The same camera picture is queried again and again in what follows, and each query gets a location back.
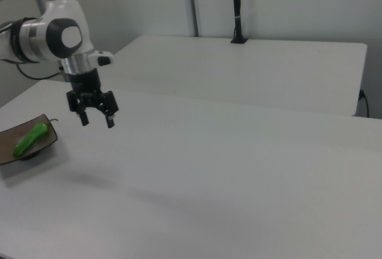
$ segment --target green pepper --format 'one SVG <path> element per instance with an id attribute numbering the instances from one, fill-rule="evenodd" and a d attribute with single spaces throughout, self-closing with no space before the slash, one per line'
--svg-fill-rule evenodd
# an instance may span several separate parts
<path id="1" fill-rule="evenodd" d="M 22 156 L 27 150 L 29 150 L 34 143 L 36 143 L 40 138 L 48 133 L 48 124 L 51 121 L 58 121 L 57 119 L 52 119 L 48 123 L 37 123 L 33 129 L 28 133 L 28 135 L 18 144 L 13 150 L 13 156 L 18 158 Z"/>

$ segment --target black cable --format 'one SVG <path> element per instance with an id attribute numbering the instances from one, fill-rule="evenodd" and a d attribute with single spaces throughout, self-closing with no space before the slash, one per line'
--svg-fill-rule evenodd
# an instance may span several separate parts
<path id="1" fill-rule="evenodd" d="M 47 79 L 53 78 L 53 77 L 55 77 L 55 76 L 57 76 L 57 75 L 60 74 L 60 72 L 57 72 L 57 73 L 55 73 L 55 74 L 53 74 L 53 75 L 50 75 L 50 76 L 47 76 L 47 77 L 35 78 L 35 77 L 31 77 L 31 76 L 25 74 L 24 71 L 21 70 L 21 68 L 20 68 L 20 66 L 19 66 L 18 64 L 16 64 L 16 67 L 17 67 L 17 70 L 19 70 L 19 72 L 20 72 L 23 76 L 25 76 L 25 77 L 27 77 L 28 79 L 31 79 L 31 80 L 47 80 Z"/>
<path id="2" fill-rule="evenodd" d="M 7 22 L 0 24 L 0 33 L 7 31 L 7 30 L 10 30 L 11 26 L 12 26 L 10 24 L 12 24 L 12 23 L 13 23 L 13 21 L 7 21 Z"/>
<path id="3" fill-rule="evenodd" d="M 368 103 L 368 99 L 366 98 L 365 93 L 364 93 L 364 96 L 365 96 L 365 102 L 366 102 L 366 111 L 367 111 L 367 114 L 368 114 L 368 118 L 370 118 L 369 117 L 369 103 Z"/>
<path id="4" fill-rule="evenodd" d="M 364 90 L 359 90 L 358 101 L 360 101 L 363 98 L 365 98 L 367 117 L 370 118 L 370 115 L 369 115 L 369 102 L 368 102 L 368 99 L 366 98 L 365 91 Z"/>

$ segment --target brown plate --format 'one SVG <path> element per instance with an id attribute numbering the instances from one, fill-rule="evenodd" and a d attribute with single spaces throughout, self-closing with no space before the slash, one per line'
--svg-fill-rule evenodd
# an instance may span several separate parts
<path id="1" fill-rule="evenodd" d="M 6 131 L 0 132 L 0 165 L 8 164 L 10 162 L 17 161 L 19 159 L 29 159 L 35 155 L 37 155 L 40 150 L 50 146 L 55 141 L 57 141 L 57 134 L 54 130 L 51 123 L 49 123 L 48 133 L 39 139 L 30 150 L 27 150 L 23 156 L 19 158 L 15 158 L 13 156 L 13 150 L 18 145 L 26 135 L 32 130 L 32 128 L 37 123 L 48 123 L 49 119 L 47 116 L 42 114 L 37 118 L 25 122 L 21 125 L 8 129 Z"/>

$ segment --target white wall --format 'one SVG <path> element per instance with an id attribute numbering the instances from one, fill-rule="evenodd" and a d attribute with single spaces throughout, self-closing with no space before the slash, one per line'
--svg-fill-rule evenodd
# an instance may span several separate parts
<path id="1" fill-rule="evenodd" d="M 201 36 L 232 37 L 233 0 L 196 2 Z M 241 13 L 250 38 L 366 43 L 362 88 L 371 116 L 382 118 L 381 0 L 242 0 Z M 358 115 L 364 114 L 362 101 Z"/>
<path id="2" fill-rule="evenodd" d="M 185 0 L 78 1 L 100 50 L 115 53 L 140 35 L 192 34 Z"/>
<path id="3" fill-rule="evenodd" d="M 0 24 L 23 17 L 39 17 L 35 0 L 0 0 Z M 21 66 L 31 76 L 47 76 L 58 68 L 57 63 Z M 0 61 L 0 107 L 31 87 L 36 81 L 26 79 L 15 65 Z"/>

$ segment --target table surface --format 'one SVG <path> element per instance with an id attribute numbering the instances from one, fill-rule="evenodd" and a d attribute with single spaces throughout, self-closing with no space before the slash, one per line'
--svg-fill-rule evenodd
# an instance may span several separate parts
<path id="1" fill-rule="evenodd" d="M 106 87 L 352 116 L 366 45 L 141 36 L 99 69 Z"/>
<path id="2" fill-rule="evenodd" d="M 114 90 L 115 127 L 67 83 L 0 108 L 58 141 L 0 167 L 0 253 L 14 259 L 336 258 L 382 254 L 382 122 Z"/>

